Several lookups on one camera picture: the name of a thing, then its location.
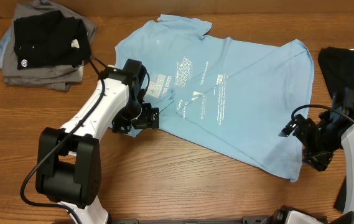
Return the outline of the light blue t-shirt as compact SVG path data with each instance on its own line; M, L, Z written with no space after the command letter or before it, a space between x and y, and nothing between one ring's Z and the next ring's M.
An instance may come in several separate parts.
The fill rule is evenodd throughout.
M307 47L299 40L276 47L219 39L211 28L161 15L116 46L116 66L134 59L147 68L144 99L159 109L161 130L296 181L302 145L280 132L311 98Z

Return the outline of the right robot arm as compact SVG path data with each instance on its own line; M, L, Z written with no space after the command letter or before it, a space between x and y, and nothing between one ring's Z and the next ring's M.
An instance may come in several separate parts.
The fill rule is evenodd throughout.
M319 119L314 123L295 109L279 135L295 136L304 146L303 162L317 171L326 170L337 149L344 151L346 176L340 194L345 203L342 216L334 223L354 223L354 90L334 93L332 106L324 106Z

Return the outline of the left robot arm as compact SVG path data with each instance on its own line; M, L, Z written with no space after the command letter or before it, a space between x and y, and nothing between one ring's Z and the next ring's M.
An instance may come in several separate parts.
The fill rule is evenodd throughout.
M39 138L36 191L65 209L75 223L111 223L101 205L100 141L107 129L159 127L159 110L143 98L149 78L145 66L129 59L122 69L105 67L96 90L80 111L58 129L45 128Z

